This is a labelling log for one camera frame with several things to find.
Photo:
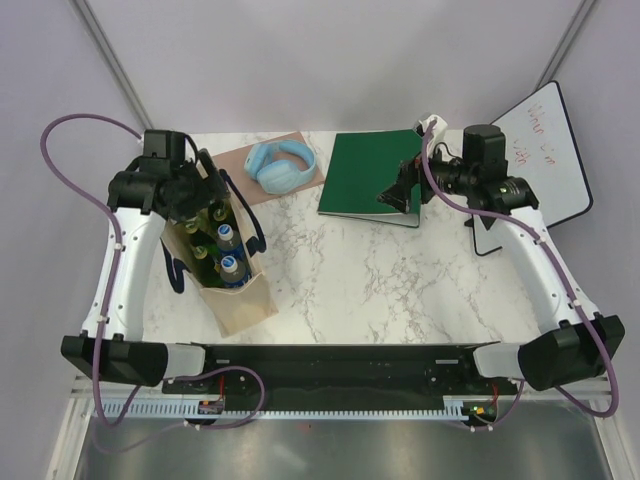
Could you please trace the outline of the blue cap water bottle front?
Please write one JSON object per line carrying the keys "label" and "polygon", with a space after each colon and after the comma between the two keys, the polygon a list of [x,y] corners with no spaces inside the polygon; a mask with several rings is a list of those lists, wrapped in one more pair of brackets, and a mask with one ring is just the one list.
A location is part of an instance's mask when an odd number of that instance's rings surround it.
{"label": "blue cap water bottle front", "polygon": [[245,264],[232,255],[224,256],[220,261],[220,277],[226,288],[239,288],[250,278]]}

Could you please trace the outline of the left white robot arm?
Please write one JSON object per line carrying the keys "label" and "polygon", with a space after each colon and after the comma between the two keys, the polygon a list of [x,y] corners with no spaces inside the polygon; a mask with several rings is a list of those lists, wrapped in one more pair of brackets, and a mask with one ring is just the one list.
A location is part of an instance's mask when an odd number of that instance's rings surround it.
{"label": "left white robot arm", "polygon": [[148,130],[143,152],[108,186],[109,238],[94,304],[77,336],[62,340],[61,354],[93,380],[156,386],[184,377],[198,393],[219,382],[219,369],[202,347],[143,341],[143,309],[156,246],[165,227],[194,217],[228,196],[211,157],[185,133]]}

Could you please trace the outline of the blue cap water bottle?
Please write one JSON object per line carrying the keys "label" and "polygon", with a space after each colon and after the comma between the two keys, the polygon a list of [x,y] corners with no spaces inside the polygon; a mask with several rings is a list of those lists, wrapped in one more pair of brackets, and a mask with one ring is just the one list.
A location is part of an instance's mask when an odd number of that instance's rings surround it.
{"label": "blue cap water bottle", "polygon": [[216,245],[222,256],[233,256],[236,260],[245,261],[241,236],[231,225],[223,223],[218,226]]}
{"label": "blue cap water bottle", "polygon": [[220,261],[220,277],[226,288],[239,288],[250,278],[245,264],[232,255],[224,256]]}

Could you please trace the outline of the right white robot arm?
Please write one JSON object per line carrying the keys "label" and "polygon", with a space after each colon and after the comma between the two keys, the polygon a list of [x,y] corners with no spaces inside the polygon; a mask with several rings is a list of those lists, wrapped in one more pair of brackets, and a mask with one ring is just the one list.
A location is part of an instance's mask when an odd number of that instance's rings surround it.
{"label": "right white robot arm", "polygon": [[538,391],[609,374],[625,330],[616,315],[604,316],[568,271],[545,225],[529,183],[508,173],[506,137],[494,125],[463,131],[459,157],[444,161],[438,150],[447,130],[437,115],[420,121],[419,154],[401,164],[395,182],[377,197],[408,212],[414,187],[422,203],[452,195],[467,200],[472,214],[509,254],[534,307],[540,334],[523,344],[493,343],[476,348],[458,368],[458,381],[477,394],[496,377],[526,381]]}

